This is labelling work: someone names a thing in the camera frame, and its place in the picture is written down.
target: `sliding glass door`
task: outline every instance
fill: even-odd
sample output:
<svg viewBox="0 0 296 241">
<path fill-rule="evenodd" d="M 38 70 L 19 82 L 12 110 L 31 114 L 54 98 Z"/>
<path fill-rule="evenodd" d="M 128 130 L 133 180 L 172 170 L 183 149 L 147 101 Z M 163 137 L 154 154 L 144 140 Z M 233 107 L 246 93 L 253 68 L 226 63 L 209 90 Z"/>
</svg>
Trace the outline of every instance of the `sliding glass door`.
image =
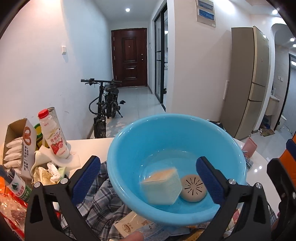
<svg viewBox="0 0 296 241">
<path fill-rule="evenodd" d="M 155 95 L 165 110 L 165 73 L 168 70 L 168 8 L 165 6 L 155 20 Z"/>
</svg>

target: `white cube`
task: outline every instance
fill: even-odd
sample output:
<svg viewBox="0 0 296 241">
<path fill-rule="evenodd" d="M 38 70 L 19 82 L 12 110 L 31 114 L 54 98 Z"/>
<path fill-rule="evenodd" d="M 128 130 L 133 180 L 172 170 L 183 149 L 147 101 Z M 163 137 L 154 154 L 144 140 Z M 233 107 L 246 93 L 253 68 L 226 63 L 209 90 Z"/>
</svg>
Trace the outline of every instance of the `white cube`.
<svg viewBox="0 0 296 241">
<path fill-rule="evenodd" d="M 153 173 L 141 182 L 147 201 L 152 205 L 172 205 L 182 191 L 176 168 Z"/>
</svg>

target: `plaid cloth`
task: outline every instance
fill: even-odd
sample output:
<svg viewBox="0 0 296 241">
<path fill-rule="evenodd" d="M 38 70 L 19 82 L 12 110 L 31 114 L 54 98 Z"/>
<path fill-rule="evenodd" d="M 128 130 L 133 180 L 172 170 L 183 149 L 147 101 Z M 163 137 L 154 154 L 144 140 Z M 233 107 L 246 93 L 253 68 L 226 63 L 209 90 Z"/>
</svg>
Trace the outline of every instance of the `plaid cloth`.
<svg viewBox="0 0 296 241">
<path fill-rule="evenodd" d="M 112 187 L 106 162 L 101 164 L 100 173 L 88 191 L 85 200 L 76 207 L 101 241 L 123 238 L 112 225 L 129 214 L 131 210 L 120 200 Z M 75 238 L 64 216 L 62 216 L 61 226 L 66 235 Z"/>
</svg>

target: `tiled floor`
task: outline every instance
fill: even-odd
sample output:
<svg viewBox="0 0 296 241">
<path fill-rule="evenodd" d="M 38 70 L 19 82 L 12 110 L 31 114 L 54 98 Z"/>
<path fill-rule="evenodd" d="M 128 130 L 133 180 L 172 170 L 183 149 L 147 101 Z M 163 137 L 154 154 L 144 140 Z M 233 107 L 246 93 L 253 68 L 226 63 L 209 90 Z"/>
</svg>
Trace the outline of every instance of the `tiled floor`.
<svg viewBox="0 0 296 241">
<path fill-rule="evenodd" d="M 107 120 L 107 137 L 115 137 L 125 126 L 138 119 L 165 113 L 148 87 L 119 88 L 118 101 L 121 100 L 126 101 L 124 105 L 120 105 L 123 118 L 117 113 L 115 118 Z"/>
<path fill-rule="evenodd" d="M 267 161 L 280 157 L 286 149 L 287 140 L 292 137 L 286 126 L 283 126 L 279 131 L 276 130 L 275 134 L 271 136 L 264 137 L 259 132 L 251 135 L 251 138 L 258 145 L 257 151 Z"/>
</svg>

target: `white toilet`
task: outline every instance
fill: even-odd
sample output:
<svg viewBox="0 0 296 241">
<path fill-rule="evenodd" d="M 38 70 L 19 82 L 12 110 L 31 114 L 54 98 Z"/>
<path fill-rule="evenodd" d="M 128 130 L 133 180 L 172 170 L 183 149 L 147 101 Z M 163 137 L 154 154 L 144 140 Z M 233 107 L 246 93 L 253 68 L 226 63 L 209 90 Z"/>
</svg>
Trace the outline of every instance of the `white toilet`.
<svg viewBox="0 0 296 241">
<path fill-rule="evenodd" d="M 279 125 L 277 127 L 277 130 L 280 130 L 283 127 L 283 125 L 285 124 L 286 121 L 287 121 L 287 119 L 282 115 L 281 119 L 279 121 Z"/>
</svg>

